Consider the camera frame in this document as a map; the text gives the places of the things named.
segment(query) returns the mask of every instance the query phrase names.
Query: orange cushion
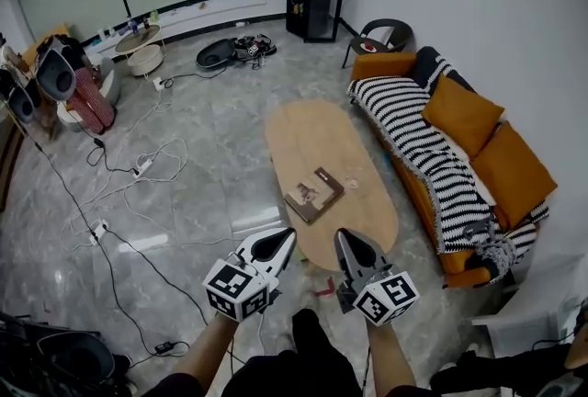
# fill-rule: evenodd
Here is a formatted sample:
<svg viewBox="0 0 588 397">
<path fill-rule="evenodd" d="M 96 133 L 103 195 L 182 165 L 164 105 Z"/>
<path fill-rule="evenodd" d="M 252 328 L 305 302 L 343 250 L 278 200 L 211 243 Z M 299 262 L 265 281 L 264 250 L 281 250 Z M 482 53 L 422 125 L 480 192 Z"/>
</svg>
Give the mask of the orange cushion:
<svg viewBox="0 0 588 397">
<path fill-rule="evenodd" d="M 445 132 L 474 158 L 492 136 L 504 108 L 441 75 L 423 118 Z"/>
<path fill-rule="evenodd" d="M 506 231 L 558 187 L 508 122 L 496 131 L 471 166 L 496 199 L 501 211 L 498 218 Z"/>
</svg>

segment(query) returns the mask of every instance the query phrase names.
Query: orange sofa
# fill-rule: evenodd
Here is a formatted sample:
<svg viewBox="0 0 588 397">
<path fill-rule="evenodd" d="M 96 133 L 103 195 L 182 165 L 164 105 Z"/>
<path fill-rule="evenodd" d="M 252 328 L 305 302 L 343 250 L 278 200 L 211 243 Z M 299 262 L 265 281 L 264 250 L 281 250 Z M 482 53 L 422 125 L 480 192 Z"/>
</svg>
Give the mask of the orange sofa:
<svg viewBox="0 0 588 397">
<path fill-rule="evenodd" d="M 416 63 L 416 54 L 412 52 L 398 53 L 377 53 L 371 55 L 362 55 L 356 58 L 352 80 L 378 76 L 410 76 Z M 433 205 L 427 193 L 426 188 L 411 171 L 409 171 L 402 161 L 398 159 L 389 143 L 382 137 L 379 129 L 368 119 L 372 125 L 374 133 L 378 136 L 382 146 L 390 155 L 390 159 L 400 176 L 402 183 L 411 196 L 414 206 L 423 221 L 424 227 L 429 235 L 429 239 L 437 248 L 435 236 L 435 215 Z M 491 280 L 491 273 L 486 267 L 467 268 L 468 259 L 474 254 L 474 250 L 467 250 L 453 254 L 439 254 L 439 260 L 446 272 L 447 285 L 450 288 L 459 288 L 467 286 L 477 286 L 485 284 Z"/>
</svg>

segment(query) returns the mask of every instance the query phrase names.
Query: black and white marker cube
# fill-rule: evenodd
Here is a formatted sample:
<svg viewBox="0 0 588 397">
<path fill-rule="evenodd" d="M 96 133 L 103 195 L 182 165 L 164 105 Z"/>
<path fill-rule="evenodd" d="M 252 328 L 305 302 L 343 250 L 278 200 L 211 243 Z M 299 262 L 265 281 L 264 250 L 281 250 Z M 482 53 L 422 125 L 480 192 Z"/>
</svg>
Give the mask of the black and white marker cube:
<svg viewBox="0 0 588 397">
<path fill-rule="evenodd" d="M 220 313 L 242 322 L 268 304 L 269 280 L 255 271 L 217 260 L 204 279 L 210 305 Z"/>
<path fill-rule="evenodd" d="M 354 302 L 374 325 L 382 325 L 405 313 L 420 295 L 406 271 L 367 284 Z"/>
</svg>

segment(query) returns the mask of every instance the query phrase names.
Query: black pants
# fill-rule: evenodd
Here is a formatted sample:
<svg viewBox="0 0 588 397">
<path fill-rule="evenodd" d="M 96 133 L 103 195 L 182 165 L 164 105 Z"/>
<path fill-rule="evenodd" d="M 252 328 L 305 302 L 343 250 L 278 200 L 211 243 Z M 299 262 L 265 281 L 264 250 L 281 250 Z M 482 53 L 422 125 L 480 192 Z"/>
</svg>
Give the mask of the black pants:
<svg viewBox="0 0 588 397">
<path fill-rule="evenodd" d="M 313 311 L 303 309 L 292 318 L 296 352 L 276 357 L 253 357 L 235 373 L 223 397 L 256 396 L 360 396 L 356 375 L 347 358 L 327 338 Z"/>
<path fill-rule="evenodd" d="M 508 387 L 521 397 L 535 397 L 548 382 L 568 372 L 563 363 L 569 351 L 570 345 L 558 345 L 499 359 L 477 357 L 469 351 L 455 368 L 437 372 L 431 389 L 451 393 Z"/>
</svg>

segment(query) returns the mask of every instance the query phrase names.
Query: white chair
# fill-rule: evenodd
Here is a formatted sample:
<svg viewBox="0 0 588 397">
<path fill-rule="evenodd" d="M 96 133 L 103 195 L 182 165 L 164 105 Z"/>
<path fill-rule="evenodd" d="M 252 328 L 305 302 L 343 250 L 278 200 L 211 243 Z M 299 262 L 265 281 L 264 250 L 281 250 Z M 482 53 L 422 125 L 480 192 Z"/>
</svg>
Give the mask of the white chair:
<svg viewBox="0 0 588 397">
<path fill-rule="evenodd" d="M 100 54 L 89 55 L 88 59 L 90 59 L 92 65 L 100 65 L 100 76 L 102 77 L 100 94 L 112 107 L 115 107 L 120 98 L 120 75 L 117 66 L 112 59 L 102 57 Z M 58 105 L 57 117 L 62 122 L 63 126 L 69 130 L 82 130 L 78 123 L 86 127 L 86 124 L 82 121 L 82 118 L 77 111 L 72 109 L 68 112 L 65 109 L 65 103 Z"/>
</svg>

